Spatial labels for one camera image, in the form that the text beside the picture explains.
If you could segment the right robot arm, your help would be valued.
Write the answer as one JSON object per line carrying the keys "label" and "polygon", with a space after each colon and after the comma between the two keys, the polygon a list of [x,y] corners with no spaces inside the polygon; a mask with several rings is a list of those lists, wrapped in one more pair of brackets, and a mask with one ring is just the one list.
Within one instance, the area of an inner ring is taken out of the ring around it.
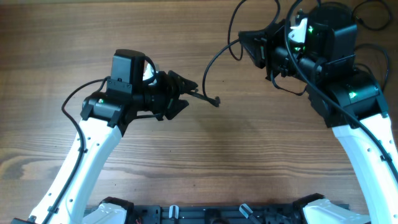
{"label": "right robot arm", "polygon": [[363,192],[367,215],[331,204],[321,195],[297,202],[305,223],[396,223],[397,148],[383,89],[356,65],[357,26],[338,2],[310,12],[290,8],[287,17],[261,30],[241,31],[239,42],[267,79],[306,83],[312,108],[345,150]]}

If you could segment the black cable gold plug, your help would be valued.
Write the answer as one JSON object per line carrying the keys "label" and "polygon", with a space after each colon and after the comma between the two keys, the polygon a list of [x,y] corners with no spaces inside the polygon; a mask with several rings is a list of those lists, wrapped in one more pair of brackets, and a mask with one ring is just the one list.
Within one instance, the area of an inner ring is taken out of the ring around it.
{"label": "black cable gold plug", "polygon": [[[361,7],[363,7],[365,4],[375,4],[375,3],[379,3],[386,11],[387,16],[386,16],[386,22],[383,25],[379,25],[379,26],[375,26],[375,22],[371,22],[371,25],[367,24],[366,21],[364,20],[364,17],[366,19],[370,19],[370,14],[371,12],[364,12],[364,9],[360,9]],[[383,0],[366,0],[363,1],[362,3],[358,4],[357,6],[354,7],[354,9],[351,9],[350,7],[348,7],[347,5],[340,3],[340,2],[325,2],[322,3],[321,6],[338,6],[340,8],[342,8],[344,11],[348,12],[348,14],[351,16],[351,20],[358,23],[359,25],[363,26],[365,29],[370,30],[370,31],[382,31],[385,28],[387,28],[392,20],[393,20],[393,14],[392,11],[389,7],[389,5],[383,1]],[[354,51],[359,50],[359,49],[364,49],[364,48],[368,48],[368,49],[374,49],[379,51],[380,53],[382,53],[385,57],[386,60],[386,74],[384,75],[384,80],[383,83],[381,85],[381,90],[384,91],[386,84],[388,83],[388,78],[389,78],[389,72],[390,72],[390,58],[389,55],[387,53],[387,50],[384,49],[383,47],[381,47],[380,45],[377,44],[371,44],[371,43],[367,43],[367,44],[359,44],[354,48]]]}

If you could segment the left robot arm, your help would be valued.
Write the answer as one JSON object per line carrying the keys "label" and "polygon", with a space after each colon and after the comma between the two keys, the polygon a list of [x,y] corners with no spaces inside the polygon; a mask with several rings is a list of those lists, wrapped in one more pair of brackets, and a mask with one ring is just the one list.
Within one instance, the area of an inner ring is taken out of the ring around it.
{"label": "left robot arm", "polygon": [[86,97],[75,141],[47,194],[26,223],[134,223],[134,204],[108,197],[90,214],[88,199],[107,158],[135,119],[171,120],[194,95],[197,84],[173,71],[157,71],[142,52],[118,49],[110,76]]}

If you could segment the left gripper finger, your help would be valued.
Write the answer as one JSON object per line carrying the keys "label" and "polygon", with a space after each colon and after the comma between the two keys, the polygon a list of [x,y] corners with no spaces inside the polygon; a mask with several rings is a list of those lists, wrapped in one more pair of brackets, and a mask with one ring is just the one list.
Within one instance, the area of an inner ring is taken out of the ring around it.
{"label": "left gripper finger", "polygon": [[176,115],[179,114],[182,110],[184,110],[189,105],[187,100],[179,100],[179,99],[171,99],[167,109],[165,110],[165,117],[168,120],[173,119]]}
{"label": "left gripper finger", "polygon": [[169,70],[168,76],[172,79],[174,85],[177,87],[177,93],[189,93],[197,89],[198,84],[188,80],[172,70]]}

